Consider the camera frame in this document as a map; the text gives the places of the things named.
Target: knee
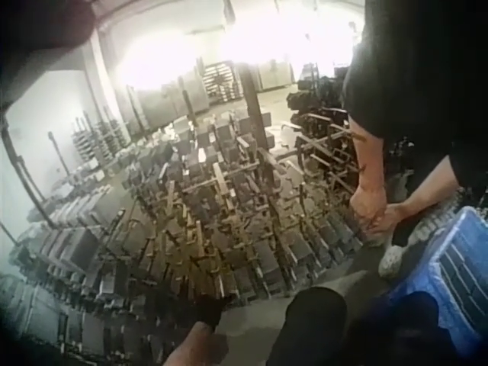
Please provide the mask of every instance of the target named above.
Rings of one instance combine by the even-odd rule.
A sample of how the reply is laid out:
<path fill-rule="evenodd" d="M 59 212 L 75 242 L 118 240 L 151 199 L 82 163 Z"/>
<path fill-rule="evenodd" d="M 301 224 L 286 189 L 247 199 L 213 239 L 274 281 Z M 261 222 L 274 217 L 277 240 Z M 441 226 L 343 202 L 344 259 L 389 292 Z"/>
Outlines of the knee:
<path fill-rule="evenodd" d="M 324 287 L 311 287 L 295 296 L 287 308 L 287 317 L 291 312 L 336 313 L 345 316 L 347 305 L 344 297 L 334 290 Z"/>

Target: white shoe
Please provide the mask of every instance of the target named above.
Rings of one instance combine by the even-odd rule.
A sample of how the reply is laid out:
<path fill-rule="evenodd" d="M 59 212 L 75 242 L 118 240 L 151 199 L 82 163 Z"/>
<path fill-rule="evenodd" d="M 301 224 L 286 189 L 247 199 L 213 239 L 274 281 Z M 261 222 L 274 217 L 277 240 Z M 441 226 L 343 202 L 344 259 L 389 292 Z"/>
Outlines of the white shoe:
<path fill-rule="evenodd" d="M 406 248 L 401 246 L 391 246 L 387 249 L 378 267 L 380 277 L 394 278 L 398 275 L 402 267 L 402 258 L 405 251 Z"/>

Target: floor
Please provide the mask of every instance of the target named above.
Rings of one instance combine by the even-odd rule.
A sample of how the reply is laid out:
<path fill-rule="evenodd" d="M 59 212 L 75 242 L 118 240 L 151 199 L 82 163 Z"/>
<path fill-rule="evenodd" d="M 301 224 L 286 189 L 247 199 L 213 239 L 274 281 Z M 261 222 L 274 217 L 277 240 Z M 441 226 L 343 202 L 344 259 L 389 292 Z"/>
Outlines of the floor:
<path fill-rule="evenodd" d="M 271 112 L 270 132 L 275 135 L 276 149 L 283 141 L 281 122 L 289 121 L 293 114 L 287 107 L 286 97 L 295 92 L 296 86 L 258 95 L 263 111 Z M 206 114 L 220 114 L 234 108 L 244 108 L 244 101 L 237 101 L 212 108 Z M 342 294 L 348 303 L 350 317 L 356 316 L 368 301 L 383 293 L 388 283 L 377 275 L 377 264 L 383 249 L 362 249 L 354 258 L 326 273 L 320 286 L 329 287 Z M 271 347 L 284 322 L 284 313 L 291 299 L 273 299 L 224 313 L 217 329 L 218 345 L 225 358 L 220 363 L 228 366 L 254 366 L 265 364 Z"/>

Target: black shirt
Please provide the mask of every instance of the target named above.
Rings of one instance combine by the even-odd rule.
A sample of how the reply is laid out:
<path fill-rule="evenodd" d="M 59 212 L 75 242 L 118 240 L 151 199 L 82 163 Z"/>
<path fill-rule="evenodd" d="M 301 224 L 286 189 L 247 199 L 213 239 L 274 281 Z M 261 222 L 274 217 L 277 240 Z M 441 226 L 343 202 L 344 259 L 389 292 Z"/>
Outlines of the black shirt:
<path fill-rule="evenodd" d="M 373 135 L 448 146 L 463 186 L 477 185 L 488 168 L 486 102 L 477 91 L 488 81 L 488 53 L 478 3 L 366 0 L 363 41 L 343 90 L 344 108 Z"/>

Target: person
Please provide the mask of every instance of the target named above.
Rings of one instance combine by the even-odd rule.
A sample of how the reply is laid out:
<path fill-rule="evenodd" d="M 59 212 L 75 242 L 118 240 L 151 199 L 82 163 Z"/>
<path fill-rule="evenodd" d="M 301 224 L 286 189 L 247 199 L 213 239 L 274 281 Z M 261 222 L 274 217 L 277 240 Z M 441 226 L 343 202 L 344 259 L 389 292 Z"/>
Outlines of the person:
<path fill-rule="evenodd" d="M 225 303 L 206 298 L 200 321 L 165 366 L 210 364 L 211 337 Z M 375 301 L 346 331 L 344 298 L 333 290 L 312 287 L 301 291 L 287 307 L 266 365 L 456 365 L 460 360 L 449 332 L 438 326 L 438 313 L 431 295 L 416 292 L 391 307 Z"/>
<path fill-rule="evenodd" d="M 366 0 L 363 40 L 343 87 L 343 105 L 361 167 L 350 204 L 370 234 L 392 233 L 379 273 L 400 270 L 409 236 L 430 207 L 460 187 L 486 190 L 488 149 L 482 101 L 470 92 L 484 81 L 475 1 Z M 407 199 L 388 203 L 384 148 L 413 144 Z"/>
<path fill-rule="evenodd" d="M 212 336 L 220 322 L 223 309 L 232 297 L 215 299 L 202 295 L 196 300 L 197 321 L 183 343 L 174 350 L 164 366 L 205 366 L 210 364 Z"/>

